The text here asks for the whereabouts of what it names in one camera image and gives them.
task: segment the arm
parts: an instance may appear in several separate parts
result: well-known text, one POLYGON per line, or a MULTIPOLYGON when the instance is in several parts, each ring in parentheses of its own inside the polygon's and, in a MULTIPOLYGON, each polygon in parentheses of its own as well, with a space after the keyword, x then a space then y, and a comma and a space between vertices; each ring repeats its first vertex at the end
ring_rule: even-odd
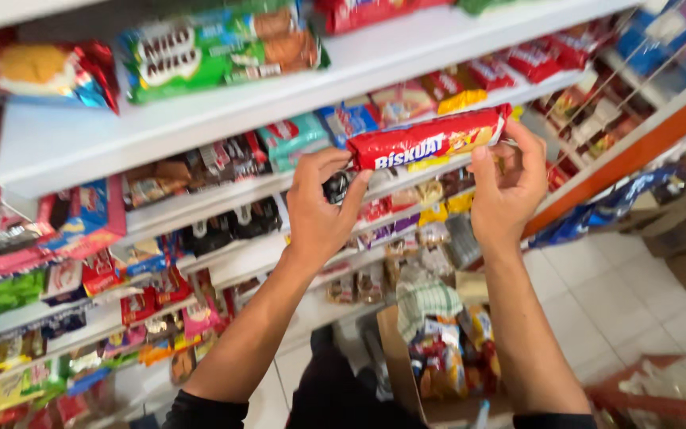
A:
POLYGON ((361 172, 341 206, 330 205, 322 183, 351 154, 327 149, 305 155, 287 193, 292 243, 277 268, 208 352, 184 390, 205 399, 247 402, 272 363, 303 293, 327 260, 341 249, 356 222, 371 172, 361 172))
POLYGON ((510 121, 506 133, 520 151, 500 143, 472 152, 476 197, 470 212, 486 262, 505 386, 518 413, 589 414, 586 395, 549 328, 520 254, 524 226, 547 190, 547 144, 517 122, 510 121), (503 176, 491 153, 505 161, 503 176))

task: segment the green checkered towel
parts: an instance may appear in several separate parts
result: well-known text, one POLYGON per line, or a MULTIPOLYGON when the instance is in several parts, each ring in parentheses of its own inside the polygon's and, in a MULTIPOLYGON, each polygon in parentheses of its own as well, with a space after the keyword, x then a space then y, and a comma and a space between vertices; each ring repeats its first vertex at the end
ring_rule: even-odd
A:
POLYGON ((417 267, 402 268, 395 297, 399 306, 399 333, 406 344, 422 329, 425 316, 453 317, 462 311, 457 291, 417 267))

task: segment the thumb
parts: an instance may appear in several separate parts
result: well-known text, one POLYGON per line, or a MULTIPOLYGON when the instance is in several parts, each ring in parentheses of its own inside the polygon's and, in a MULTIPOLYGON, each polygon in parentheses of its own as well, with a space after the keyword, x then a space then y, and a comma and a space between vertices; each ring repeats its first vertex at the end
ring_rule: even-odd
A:
POLYGON ((472 172, 476 178, 476 191, 499 192, 496 185, 496 165, 488 147, 481 146, 472 150, 472 172))
POLYGON ((348 191, 346 191, 343 204, 341 204, 341 215, 343 219, 350 220, 352 226, 356 222, 359 210, 361 210, 361 200, 364 199, 364 194, 367 193, 367 184, 370 182, 373 172, 373 170, 359 172, 350 185, 348 185, 348 191))

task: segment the hand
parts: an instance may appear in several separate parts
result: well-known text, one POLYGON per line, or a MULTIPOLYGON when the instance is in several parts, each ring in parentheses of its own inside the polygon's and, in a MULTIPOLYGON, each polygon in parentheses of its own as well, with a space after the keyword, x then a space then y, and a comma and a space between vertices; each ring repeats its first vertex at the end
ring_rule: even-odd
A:
POLYGON ((350 152, 332 148, 303 155, 293 176, 293 187, 287 193, 291 218, 288 251, 304 266, 314 268, 314 272, 348 241, 367 192, 372 170, 357 174, 339 206, 329 204, 322 194, 322 183, 345 167, 350 158, 350 152))
POLYGON ((505 135, 518 143, 519 150, 507 143, 477 147, 468 167, 476 178, 472 232, 483 253, 499 247, 518 249, 526 222, 547 193, 547 142, 515 121, 507 123, 505 135), (504 175, 492 154, 504 161, 504 175))

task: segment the black sleeve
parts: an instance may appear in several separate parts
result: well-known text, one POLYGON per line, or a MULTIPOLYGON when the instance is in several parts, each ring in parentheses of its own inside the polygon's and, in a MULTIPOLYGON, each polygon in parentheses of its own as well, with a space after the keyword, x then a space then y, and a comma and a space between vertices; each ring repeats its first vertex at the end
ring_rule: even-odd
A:
POLYGON ((515 429, 597 429, 591 414, 527 414, 512 417, 515 429))
POLYGON ((232 404, 198 398, 180 390, 162 429, 201 429, 217 425, 224 429, 243 429, 248 403, 232 404))

